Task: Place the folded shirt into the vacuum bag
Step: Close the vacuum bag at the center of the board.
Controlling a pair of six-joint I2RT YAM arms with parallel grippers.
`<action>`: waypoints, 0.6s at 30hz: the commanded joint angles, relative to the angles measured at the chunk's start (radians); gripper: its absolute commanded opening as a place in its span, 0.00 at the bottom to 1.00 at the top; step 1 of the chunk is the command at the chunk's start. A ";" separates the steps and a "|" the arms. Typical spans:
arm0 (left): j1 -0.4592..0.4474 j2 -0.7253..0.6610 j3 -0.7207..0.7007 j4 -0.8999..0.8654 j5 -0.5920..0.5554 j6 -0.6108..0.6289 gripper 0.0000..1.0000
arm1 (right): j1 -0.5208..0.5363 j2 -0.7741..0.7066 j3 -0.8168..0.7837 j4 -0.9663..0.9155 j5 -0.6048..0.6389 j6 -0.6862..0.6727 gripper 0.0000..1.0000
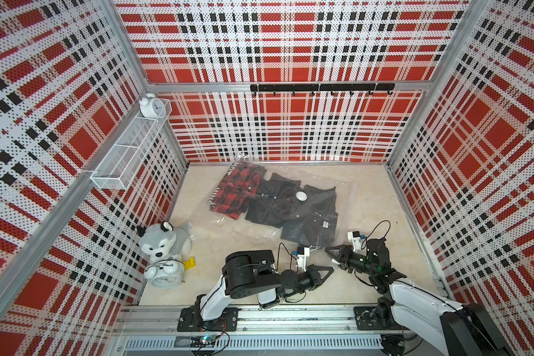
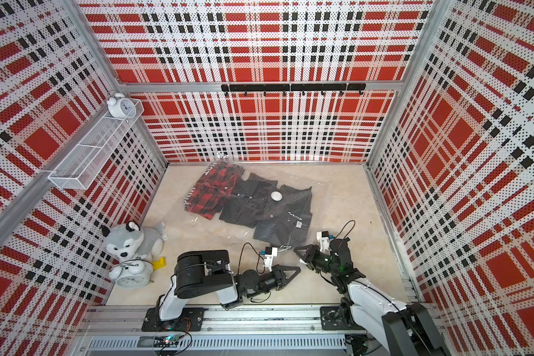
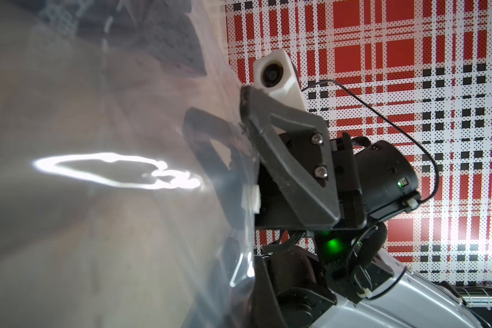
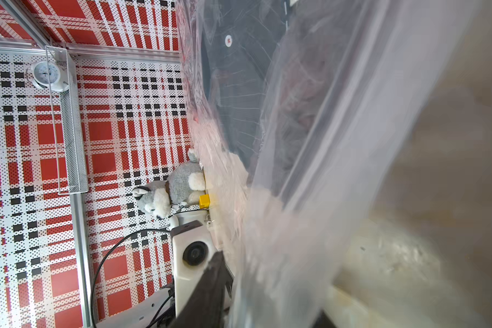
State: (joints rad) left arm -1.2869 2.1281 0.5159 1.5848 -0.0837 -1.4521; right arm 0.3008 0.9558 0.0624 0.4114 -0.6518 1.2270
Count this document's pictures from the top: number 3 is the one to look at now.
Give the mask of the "clear plastic vacuum bag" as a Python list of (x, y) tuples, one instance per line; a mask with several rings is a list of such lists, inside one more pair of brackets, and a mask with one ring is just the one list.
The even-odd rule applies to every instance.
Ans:
[(185, 327), (230, 226), (183, 137), (239, 124), (224, 5), (191, 1), (206, 75), (65, 37), (0, 1), (0, 327)]

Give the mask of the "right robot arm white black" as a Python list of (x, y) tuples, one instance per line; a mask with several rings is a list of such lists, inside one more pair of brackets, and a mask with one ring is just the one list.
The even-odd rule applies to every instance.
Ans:
[(278, 230), (259, 256), (232, 239), (185, 327), (487, 327), (447, 283), (433, 284), (391, 257), (386, 222), (421, 204), (418, 179), (392, 144), (343, 133), (251, 86), (241, 89), (240, 136), (254, 146), (252, 186), (242, 154), (225, 165), (213, 144), (232, 126), (189, 109), (183, 132), (231, 226)]

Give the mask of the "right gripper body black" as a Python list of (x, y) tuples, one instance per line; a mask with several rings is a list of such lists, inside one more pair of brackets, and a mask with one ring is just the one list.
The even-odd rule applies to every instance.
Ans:
[(420, 205), (418, 178), (392, 144), (370, 143), (349, 134), (328, 143), (341, 218), (333, 228), (258, 228), (258, 230), (361, 230), (380, 219), (409, 213)]

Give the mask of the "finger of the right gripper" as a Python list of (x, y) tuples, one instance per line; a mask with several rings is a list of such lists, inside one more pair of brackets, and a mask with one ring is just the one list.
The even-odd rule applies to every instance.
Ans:
[(238, 124), (195, 107), (185, 113), (183, 137), (214, 187), (230, 226), (254, 229), (254, 158), (240, 146), (250, 146)]
[(322, 117), (288, 107), (251, 86), (241, 89), (241, 121), (266, 174), (259, 176), (258, 228), (333, 228), (341, 218), (332, 151)]

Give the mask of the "black shirt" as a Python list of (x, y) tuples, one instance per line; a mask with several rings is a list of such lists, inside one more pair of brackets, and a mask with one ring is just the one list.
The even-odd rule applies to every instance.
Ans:
[(206, 75), (191, 1), (17, 1), (69, 38), (149, 54), (174, 75)]

